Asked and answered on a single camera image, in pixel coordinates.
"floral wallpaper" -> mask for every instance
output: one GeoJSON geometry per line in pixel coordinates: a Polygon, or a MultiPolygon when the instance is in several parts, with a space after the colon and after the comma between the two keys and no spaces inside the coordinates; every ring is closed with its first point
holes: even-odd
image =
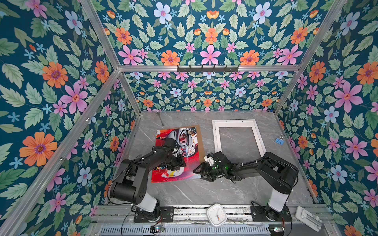
{"type": "Polygon", "coordinates": [[[332,3],[117,0],[94,6],[124,65],[291,65],[303,57],[332,3]]]}
{"type": "MultiPolygon", "coordinates": [[[[78,1],[1,2],[0,28],[2,224],[112,67],[78,1]]],[[[85,235],[133,117],[117,81],[17,235],[85,235]]]]}
{"type": "Polygon", "coordinates": [[[343,8],[280,113],[320,203],[347,236],[376,235],[378,5],[343,8]]]}

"race car driver poster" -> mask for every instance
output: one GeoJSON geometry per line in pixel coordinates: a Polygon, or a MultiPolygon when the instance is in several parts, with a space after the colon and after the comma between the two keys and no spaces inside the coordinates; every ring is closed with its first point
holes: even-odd
{"type": "Polygon", "coordinates": [[[193,170],[204,161],[204,150],[199,125],[158,130],[155,145],[161,146],[164,140],[158,138],[166,137],[175,139],[179,143],[178,153],[184,157],[186,167],[170,171],[165,166],[158,166],[152,170],[151,182],[161,183],[200,178],[200,174],[193,173],[193,170]]]}

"binder clip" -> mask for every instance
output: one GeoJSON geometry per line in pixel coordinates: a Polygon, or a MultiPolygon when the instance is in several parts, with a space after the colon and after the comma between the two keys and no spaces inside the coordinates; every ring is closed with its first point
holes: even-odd
{"type": "Polygon", "coordinates": [[[275,142],[282,145],[284,143],[284,140],[282,140],[283,138],[284,138],[284,135],[281,134],[279,138],[276,138],[275,142]]]}

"clock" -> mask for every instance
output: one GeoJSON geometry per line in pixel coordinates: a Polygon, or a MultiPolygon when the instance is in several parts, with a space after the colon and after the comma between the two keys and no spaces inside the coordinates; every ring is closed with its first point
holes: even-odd
{"type": "Polygon", "coordinates": [[[227,221],[227,213],[222,205],[214,204],[206,211],[209,223],[214,227],[219,227],[227,221]]]}

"metal beam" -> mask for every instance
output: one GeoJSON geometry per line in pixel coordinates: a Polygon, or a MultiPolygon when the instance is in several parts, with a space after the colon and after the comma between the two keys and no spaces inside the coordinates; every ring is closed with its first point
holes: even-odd
{"type": "Polygon", "coordinates": [[[294,89],[295,85],[298,82],[298,79],[301,77],[303,72],[305,71],[307,65],[310,63],[312,57],[314,56],[316,50],[322,43],[325,35],[330,30],[332,24],[336,20],[337,16],[339,15],[342,7],[346,4],[347,0],[335,0],[328,11],[327,15],[325,16],[322,24],[319,27],[319,31],[314,37],[314,40],[310,44],[309,48],[307,49],[305,55],[303,56],[300,65],[300,69],[297,73],[293,75],[289,84],[287,85],[285,91],[283,92],[280,101],[278,102],[276,108],[274,109],[274,114],[278,115],[279,111],[282,109],[282,106],[285,104],[287,98],[289,97],[291,91],[294,89]]]}
{"type": "Polygon", "coordinates": [[[108,56],[111,65],[113,66],[114,70],[117,70],[118,67],[121,65],[117,58],[116,52],[113,49],[112,44],[109,41],[108,36],[105,33],[104,27],[102,26],[102,22],[96,12],[95,7],[91,0],[81,0],[80,1],[85,13],[88,16],[89,21],[92,24],[94,31],[97,34],[97,37],[105,50],[106,55],[108,56]]]}
{"type": "Polygon", "coordinates": [[[130,84],[127,82],[125,73],[121,73],[121,75],[119,77],[119,81],[121,82],[122,87],[125,89],[126,95],[129,98],[129,101],[130,101],[131,106],[133,107],[133,109],[135,111],[135,114],[137,114],[139,116],[140,113],[141,113],[141,109],[140,109],[138,103],[136,102],[136,98],[135,98],[135,95],[133,93],[133,90],[131,89],[130,84]]]}
{"type": "Polygon", "coordinates": [[[254,65],[254,66],[224,66],[224,65],[200,65],[200,66],[125,66],[121,65],[121,72],[232,72],[232,71],[299,71],[298,65],[254,65]]]}
{"type": "Polygon", "coordinates": [[[88,125],[88,120],[93,117],[118,77],[119,72],[114,71],[109,76],[108,80],[103,84],[91,103],[81,114],[80,118],[51,156],[50,160],[39,172],[36,179],[24,194],[24,197],[21,198],[17,206],[13,209],[12,213],[5,220],[0,228],[0,235],[15,235],[22,223],[25,222],[26,218],[29,216],[29,213],[38,202],[39,196],[45,192],[47,185],[54,178],[56,172],[62,165],[63,160],[69,154],[75,142],[79,139],[80,135],[88,125]]]}

